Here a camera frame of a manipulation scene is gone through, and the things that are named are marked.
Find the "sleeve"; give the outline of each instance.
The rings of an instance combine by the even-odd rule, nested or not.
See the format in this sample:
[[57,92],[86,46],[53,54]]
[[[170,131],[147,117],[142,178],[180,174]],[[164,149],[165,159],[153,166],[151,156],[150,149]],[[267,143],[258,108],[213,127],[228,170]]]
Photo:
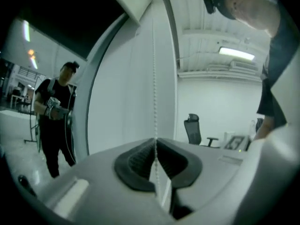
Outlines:
[[47,91],[47,88],[48,88],[48,85],[50,83],[50,79],[46,79],[44,80],[41,85],[35,90],[35,94],[37,94],[38,92],[41,94],[42,96],[42,99],[44,101],[47,100],[47,94],[48,94],[48,91]]
[[262,97],[257,110],[258,114],[274,117],[273,111],[273,95],[268,79],[262,82]]

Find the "man wearing headband camera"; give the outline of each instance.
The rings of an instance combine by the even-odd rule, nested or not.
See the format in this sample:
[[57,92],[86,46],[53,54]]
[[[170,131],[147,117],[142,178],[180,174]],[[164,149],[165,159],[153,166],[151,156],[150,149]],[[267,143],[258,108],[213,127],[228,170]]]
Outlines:
[[48,101],[50,97],[60,101],[61,110],[68,111],[73,108],[75,94],[68,83],[76,73],[77,68],[79,65],[76,62],[67,62],[61,68],[58,79],[44,80],[35,92],[34,111],[40,116],[38,122],[42,148],[49,173],[53,178],[59,176],[59,150],[62,151],[70,166],[75,164],[75,160],[72,156],[71,131],[66,129],[66,121],[60,114],[60,110],[55,107],[50,108]]
[[280,2],[269,0],[204,0],[209,14],[218,11],[253,29],[264,30],[271,38],[270,50],[262,69],[262,97],[258,114],[264,121],[255,139],[286,124],[285,116],[271,93],[271,88],[292,60],[300,43],[299,31]]

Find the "black mesh chair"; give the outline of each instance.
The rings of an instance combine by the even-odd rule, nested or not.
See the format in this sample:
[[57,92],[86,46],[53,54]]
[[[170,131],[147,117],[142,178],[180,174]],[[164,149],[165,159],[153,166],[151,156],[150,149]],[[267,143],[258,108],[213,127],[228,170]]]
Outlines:
[[[184,127],[187,132],[188,143],[194,145],[200,145],[202,138],[200,133],[198,115],[190,113],[188,119],[184,121]],[[210,140],[208,144],[209,147],[211,146],[213,140],[219,140],[218,138],[215,137],[208,137],[207,139]]]

